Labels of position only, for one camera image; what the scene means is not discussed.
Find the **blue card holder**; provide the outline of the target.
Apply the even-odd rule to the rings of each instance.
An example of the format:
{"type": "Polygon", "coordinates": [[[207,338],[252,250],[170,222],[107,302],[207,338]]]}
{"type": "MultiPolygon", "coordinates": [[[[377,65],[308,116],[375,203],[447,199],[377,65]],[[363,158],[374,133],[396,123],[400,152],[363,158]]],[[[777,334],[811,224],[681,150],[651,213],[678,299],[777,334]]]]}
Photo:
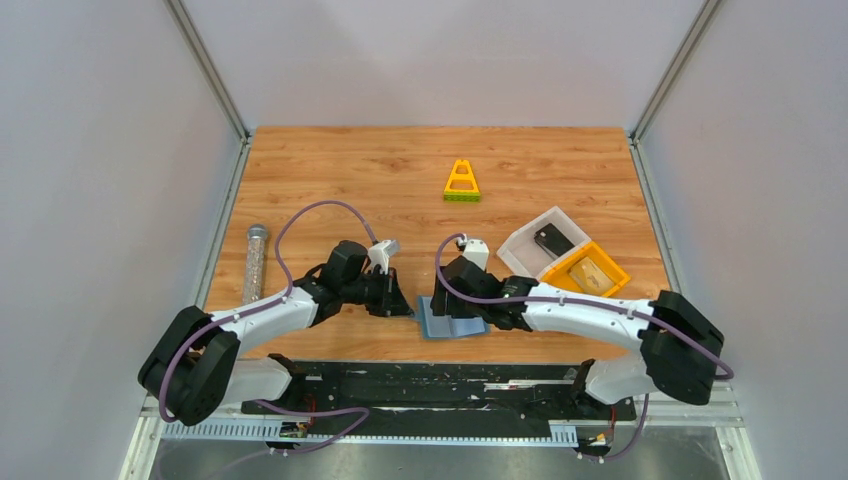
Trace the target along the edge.
{"type": "Polygon", "coordinates": [[[436,315],[430,307],[430,296],[418,296],[416,320],[425,340],[449,340],[486,335],[490,326],[479,317],[453,318],[436,315]]]}

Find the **gold credit card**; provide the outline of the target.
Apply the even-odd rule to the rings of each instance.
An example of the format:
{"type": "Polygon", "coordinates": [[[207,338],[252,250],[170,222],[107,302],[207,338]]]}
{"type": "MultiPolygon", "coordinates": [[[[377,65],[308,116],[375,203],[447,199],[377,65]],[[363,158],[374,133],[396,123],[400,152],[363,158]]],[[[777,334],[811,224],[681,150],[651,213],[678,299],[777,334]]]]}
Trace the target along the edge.
{"type": "Polygon", "coordinates": [[[591,258],[584,257],[569,270],[572,280],[587,294],[603,296],[616,283],[591,258]]]}

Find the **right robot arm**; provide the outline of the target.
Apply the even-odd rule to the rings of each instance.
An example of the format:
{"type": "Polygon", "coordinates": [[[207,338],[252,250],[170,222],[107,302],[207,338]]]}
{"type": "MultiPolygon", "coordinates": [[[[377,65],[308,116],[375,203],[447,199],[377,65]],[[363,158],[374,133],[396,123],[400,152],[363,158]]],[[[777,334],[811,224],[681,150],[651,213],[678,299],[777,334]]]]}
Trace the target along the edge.
{"type": "Polygon", "coordinates": [[[433,301],[437,315],[479,317],[501,330],[567,333],[626,349],[614,360],[589,359],[579,367],[573,395],[602,404],[661,392],[703,406],[714,382],[732,376],[720,359],[723,334],[673,291],[654,300],[580,294],[531,277],[499,280],[460,256],[436,267],[433,301]]]}

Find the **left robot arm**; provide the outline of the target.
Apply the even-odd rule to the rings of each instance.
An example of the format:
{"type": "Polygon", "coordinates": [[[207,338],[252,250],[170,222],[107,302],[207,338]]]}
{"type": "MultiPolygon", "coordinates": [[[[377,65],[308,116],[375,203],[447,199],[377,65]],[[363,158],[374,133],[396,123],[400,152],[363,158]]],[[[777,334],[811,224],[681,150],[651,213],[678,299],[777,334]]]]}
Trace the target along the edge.
{"type": "Polygon", "coordinates": [[[289,290],[235,309],[179,311],[142,364],[138,382],[153,395],[168,421],[193,426],[219,406],[276,401],[295,377],[280,355],[246,359],[244,353],[287,333],[308,329],[357,305],[375,317],[410,317],[389,261],[396,240],[371,247],[343,240],[314,273],[289,290]]]}

